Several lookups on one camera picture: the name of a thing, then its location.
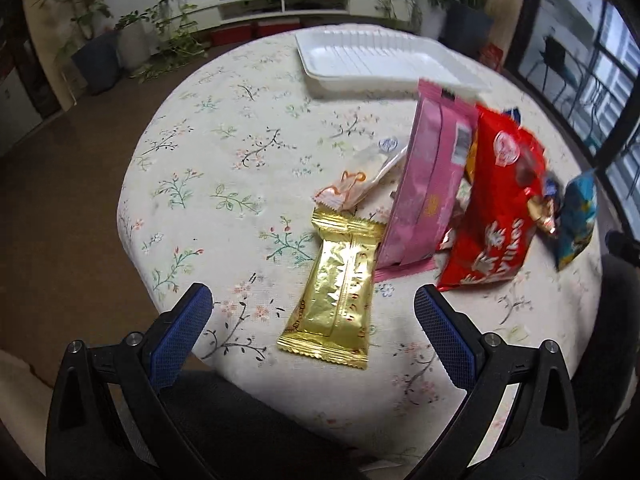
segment floral tablecloth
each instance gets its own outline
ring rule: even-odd
[[[481,98],[519,107],[564,181],[579,173],[561,136],[526,94],[462,56],[485,80]],[[192,282],[214,311],[194,353],[222,376],[313,431],[393,462],[418,461],[463,399],[413,314],[417,276],[379,283],[371,308],[369,367],[356,370],[276,349],[318,252],[310,196],[342,158],[411,130],[415,97],[336,96],[305,80],[293,34],[253,41],[189,76],[142,133],[122,186],[118,230],[156,308],[171,309]],[[386,221],[401,168],[357,214]],[[452,306],[481,332],[512,344],[561,345],[572,374],[593,329],[600,294],[595,240],[558,274],[538,238],[524,268],[495,288],[452,291]],[[476,459],[490,452],[513,400],[510,386]]]

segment small snack wrapper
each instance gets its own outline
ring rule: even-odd
[[[313,196],[336,211],[354,207],[404,156],[409,136],[386,137],[357,152],[344,165],[341,176]]]
[[[591,242],[597,198],[594,170],[578,175],[566,185],[556,246],[558,270],[569,265]]]
[[[476,181],[438,281],[441,292],[513,278],[536,229],[528,203],[543,195],[542,145],[511,118],[478,109]]]
[[[513,121],[520,126],[522,123],[522,116],[520,115],[519,108],[509,108],[502,112],[503,115],[513,119]],[[469,148],[469,154],[466,156],[465,173],[470,183],[474,182],[474,175],[476,172],[476,153],[478,152],[478,136],[474,134],[474,141]]]
[[[311,223],[322,248],[278,348],[365,369],[372,274],[385,226],[320,209]]]
[[[556,236],[556,218],[553,197],[548,196],[542,198],[534,196],[527,202],[527,209],[529,209],[529,216],[531,216],[531,219],[542,232],[553,237]]]
[[[402,180],[374,280],[422,272],[447,229],[466,156],[478,123],[476,108],[423,79]]]

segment pink package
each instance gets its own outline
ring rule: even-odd
[[[404,173],[378,252],[376,282],[430,267],[478,125],[476,107],[440,86],[420,80],[418,94]]]

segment gray plant pot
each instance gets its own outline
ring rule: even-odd
[[[133,72],[149,60],[151,52],[142,22],[131,23],[119,31],[118,53],[122,66],[129,72]]]
[[[494,19],[483,10],[453,2],[447,11],[440,42],[460,54],[477,59],[493,24]]]
[[[120,78],[120,65],[115,47],[115,31],[93,38],[71,56],[84,77],[91,94],[113,87]]]

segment gold wrapper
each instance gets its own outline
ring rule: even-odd
[[[536,223],[539,229],[546,234],[556,236],[556,219],[554,217],[554,199],[553,197],[533,197],[527,202],[529,215]]]
[[[322,248],[278,348],[367,367],[372,274],[385,226],[317,209],[311,223]]]

